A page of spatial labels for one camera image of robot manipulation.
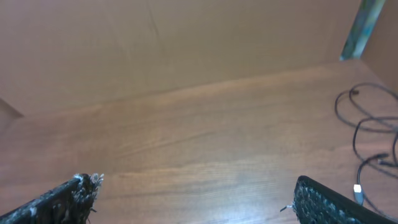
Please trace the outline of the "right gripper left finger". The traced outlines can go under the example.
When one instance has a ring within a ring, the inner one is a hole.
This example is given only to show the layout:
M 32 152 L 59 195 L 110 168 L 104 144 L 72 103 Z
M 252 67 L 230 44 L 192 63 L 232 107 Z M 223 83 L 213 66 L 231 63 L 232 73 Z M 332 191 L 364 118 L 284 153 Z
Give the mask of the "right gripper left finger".
M 98 198 L 104 175 L 75 174 L 38 198 L 1 215 L 1 224 L 86 224 Z

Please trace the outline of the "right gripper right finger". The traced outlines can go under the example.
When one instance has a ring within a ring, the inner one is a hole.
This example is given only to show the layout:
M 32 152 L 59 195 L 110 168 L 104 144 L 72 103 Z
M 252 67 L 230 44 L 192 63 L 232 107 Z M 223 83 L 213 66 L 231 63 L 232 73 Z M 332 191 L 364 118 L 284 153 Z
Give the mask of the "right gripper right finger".
M 298 177 L 290 205 L 301 224 L 396 224 L 306 175 Z

